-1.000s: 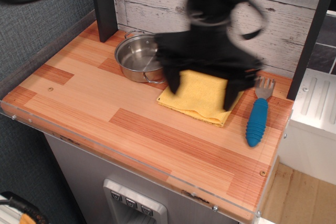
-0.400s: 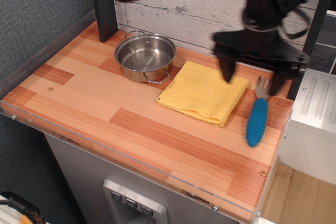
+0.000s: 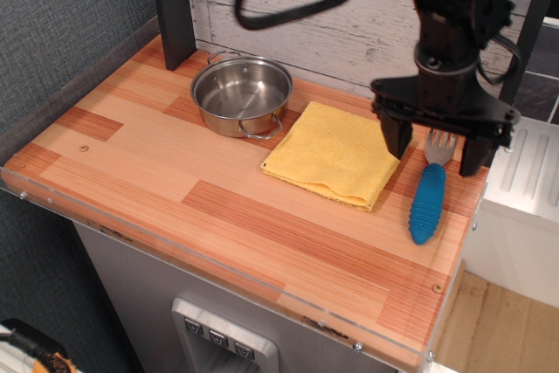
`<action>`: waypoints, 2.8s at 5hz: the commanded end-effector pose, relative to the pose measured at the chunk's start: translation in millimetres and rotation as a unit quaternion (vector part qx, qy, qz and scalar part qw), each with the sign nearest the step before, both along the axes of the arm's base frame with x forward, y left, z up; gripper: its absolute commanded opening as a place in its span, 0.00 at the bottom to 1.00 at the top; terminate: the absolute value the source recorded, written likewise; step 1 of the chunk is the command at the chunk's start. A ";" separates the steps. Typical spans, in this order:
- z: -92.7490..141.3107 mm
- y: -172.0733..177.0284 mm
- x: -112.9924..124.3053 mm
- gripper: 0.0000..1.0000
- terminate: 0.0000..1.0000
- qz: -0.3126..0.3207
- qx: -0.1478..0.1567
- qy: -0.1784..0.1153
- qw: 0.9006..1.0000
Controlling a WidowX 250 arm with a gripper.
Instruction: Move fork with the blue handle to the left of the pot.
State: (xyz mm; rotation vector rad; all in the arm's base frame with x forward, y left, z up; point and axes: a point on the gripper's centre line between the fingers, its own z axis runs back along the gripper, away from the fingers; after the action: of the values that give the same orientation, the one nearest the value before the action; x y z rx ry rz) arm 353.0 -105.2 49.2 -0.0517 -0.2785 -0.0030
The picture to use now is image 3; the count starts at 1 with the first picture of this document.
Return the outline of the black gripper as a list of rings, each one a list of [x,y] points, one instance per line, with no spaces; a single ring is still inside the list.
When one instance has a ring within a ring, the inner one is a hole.
[[[415,76],[373,80],[373,111],[388,151],[403,158],[413,123],[451,132],[466,138],[460,175],[475,176],[498,146],[509,146],[520,113],[487,92],[476,70],[475,62],[451,72],[420,65]]]

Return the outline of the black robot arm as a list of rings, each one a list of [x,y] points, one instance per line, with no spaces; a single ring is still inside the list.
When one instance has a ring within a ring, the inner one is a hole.
[[[473,176],[512,141],[519,112],[479,83],[499,85],[521,64],[518,46],[502,35],[511,0],[414,0],[420,21],[414,60],[418,75],[375,79],[372,109],[389,152],[401,158],[412,126],[465,137],[460,174]]]

